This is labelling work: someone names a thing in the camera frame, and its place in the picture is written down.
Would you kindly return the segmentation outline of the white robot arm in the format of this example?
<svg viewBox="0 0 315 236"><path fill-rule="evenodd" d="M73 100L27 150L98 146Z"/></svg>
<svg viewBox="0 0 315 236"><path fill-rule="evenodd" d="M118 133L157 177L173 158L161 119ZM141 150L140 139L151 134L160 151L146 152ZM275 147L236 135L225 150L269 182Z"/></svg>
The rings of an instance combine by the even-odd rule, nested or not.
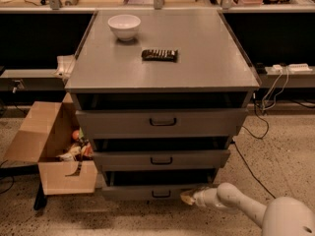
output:
<svg viewBox="0 0 315 236"><path fill-rule="evenodd" d="M181 200L197 207L225 212L242 211L261 228L261 236L315 236L315 213L303 202L279 197L267 206L251 199L230 183L184 191Z"/></svg>

